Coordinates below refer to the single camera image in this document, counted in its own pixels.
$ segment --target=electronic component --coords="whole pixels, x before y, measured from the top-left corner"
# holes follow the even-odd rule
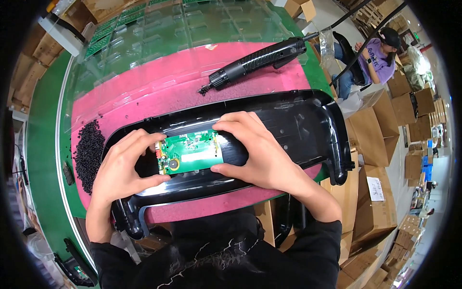
[[[218,132],[211,129],[156,142],[159,174],[198,171],[223,163],[217,136]]]

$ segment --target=left hand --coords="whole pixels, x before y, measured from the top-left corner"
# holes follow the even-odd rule
[[[110,206],[117,199],[129,197],[147,188],[170,180],[168,175],[140,178],[135,163],[146,148],[155,151],[155,142],[164,140],[161,133],[149,134],[144,129],[134,130],[113,145],[99,167],[93,183],[91,202]]]

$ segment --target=circuit board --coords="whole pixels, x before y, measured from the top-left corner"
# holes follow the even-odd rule
[[[216,130],[167,137],[156,142],[159,174],[170,175],[210,168],[223,163]]]

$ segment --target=electric screwdriver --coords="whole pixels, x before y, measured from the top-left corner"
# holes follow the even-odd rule
[[[319,33],[313,33],[305,37],[291,37],[244,56],[209,75],[210,83],[203,86],[197,92],[205,96],[206,92],[211,88],[220,90],[228,83],[236,81],[260,68],[270,65],[274,69],[281,68],[294,60],[298,55],[305,53],[305,41],[318,35]]]

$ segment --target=black plastic pellet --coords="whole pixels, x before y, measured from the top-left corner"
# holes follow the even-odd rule
[[[78,138],[80,141],[76,147],[77,151],[73,152],[75,171],[82,181],[84,191],[91,195],[104,149],[104,136],[99,130],[98,121],[87,123],[79,131]]]

